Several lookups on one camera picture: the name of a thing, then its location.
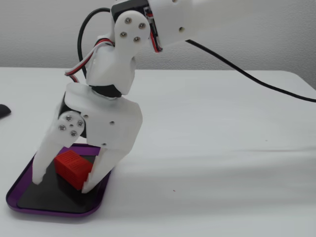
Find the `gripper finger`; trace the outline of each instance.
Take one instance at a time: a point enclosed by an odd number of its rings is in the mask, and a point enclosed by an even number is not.
[[[128,152],[122,150],[102,148],[99,156],[95,158],[87,181],[83,184],[82,193],[86,194],[90,192],[127,154]]]
[[[42,182],[46,169],[63,147],[69,148],[82,134],[85,122],[74,111],[64,112],[55,120],[45,135],[33,160],[32,181]]]

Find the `black mouse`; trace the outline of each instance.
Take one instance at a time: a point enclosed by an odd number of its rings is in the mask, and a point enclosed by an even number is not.
[[[5,105],[0,105],[0,119],[9,115],[11,113],[11,110],[5,106]]]

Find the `screw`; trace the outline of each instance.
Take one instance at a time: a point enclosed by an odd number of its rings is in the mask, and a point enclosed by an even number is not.
[[[125,23],[126,23],[126,24],[130,24],[131,22],[132,22],[132,18],[127,17],[127,18],[125,19]]]
[[[127,36],[126,32],[122,32],[119,36],[121,36],[122,38],[125,38]]]
[[[145,27],[146,27],[145,23],[140,23],[138,26],[139,29],[144,29]]]
[[[66,120],[67,120],[68,122],[70,122],[72,119],[73,119],[73,118],[72,118],[70,115],[67,115],[67,116],[66,116]]]
[[[76,131],[71,131],[71,132],[70,132],[70,135],[71,135],[72,137],[76,137],[76,136],[77,136],[77,132],[76,132]]]
[[[82,127],[82,126],[83,126],[83,121],[79,120],[79,121],[77,122],[77,126],[78,126],[78,127]]]
[[[139,37],[135,37],[134,38],[134,42],[139,42],[140,41],[140,38]]]
[[[60,125],[59,126],[59,130],[60,131],[65,131],[66,130],[66,126],[65,125]]]

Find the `white table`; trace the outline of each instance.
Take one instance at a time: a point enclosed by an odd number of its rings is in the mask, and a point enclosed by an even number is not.
[[[316,105],[231,71],[137,71],[127,96],[144,123],[100,209],[83,219],[11,211],[5,194],[30,161],[69,79],[0,69],[0,236],[315,237]],[[287,72],[251,72],[316,98]]]

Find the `purple tray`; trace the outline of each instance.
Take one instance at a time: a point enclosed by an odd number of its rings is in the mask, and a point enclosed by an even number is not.
[[[68,150],[73,150],[81,156],[97,156],[99,155],[100,148],[93,147],[87,144],[74,144],[70,148],[63,148],[60,153],[66,152]],[[69,213],[69,212],[56,212],[47,210],[35,210],[35,209],[25,209],[20,208],[17,202],[27,190],[28,186],[32,182],[32,164],[33,158],[23,170],[19,178],[15,181],[11,189],[6,195],[6,202],[8,206],[17,212],[29,213],[29,214],[40,214],[40,215],[50,215],[50,216],[63,216],[63,217],[84,217],[94,213],[101,205],[103,195],[109,180],[110,173],[100,182],[98,191],[96,193],[95,201],[93,207],[86,213]]]

